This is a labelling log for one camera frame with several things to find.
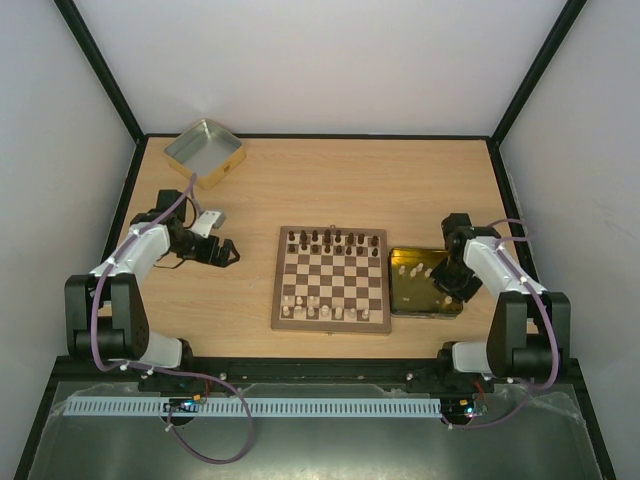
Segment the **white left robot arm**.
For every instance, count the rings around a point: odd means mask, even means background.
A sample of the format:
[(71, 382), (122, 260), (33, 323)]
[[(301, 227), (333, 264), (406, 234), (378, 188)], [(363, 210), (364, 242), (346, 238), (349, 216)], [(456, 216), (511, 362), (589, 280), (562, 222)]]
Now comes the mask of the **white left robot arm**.
[(221, 211), (199, 211), (186, 192), (161, 190), (154, 208), (135, 215), (124, 240), (100, 265), (69, 277), (64, 286), (66, 340), (71, 356), (91, 359), (103, 371), (176, 369), (191, 353), (187, 341), (154, 332), (140, 285), (169, 254), (180, 263), (226, 268), (240, 260), (230, 239), (211, 233)]

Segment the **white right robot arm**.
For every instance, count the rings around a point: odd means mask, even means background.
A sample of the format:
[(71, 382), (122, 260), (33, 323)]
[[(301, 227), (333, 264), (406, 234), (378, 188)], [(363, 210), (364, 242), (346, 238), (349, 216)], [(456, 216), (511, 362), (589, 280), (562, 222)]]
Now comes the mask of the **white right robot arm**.
[(570, 356), (571, 305), (561, 292), (534, 280), (513, 259), (497, 222), (474, 226), (466, 213), (452, 213), (442, 223), (447, 256), (432, 271), (434, 286), (466, 303), (484, 286), (496, 300), (487, 340), (451, 343), (450, 358), (436, 367), (445, 390), (460, 390), (471, 373), (523, 380), (536, 389), (555, 383)]

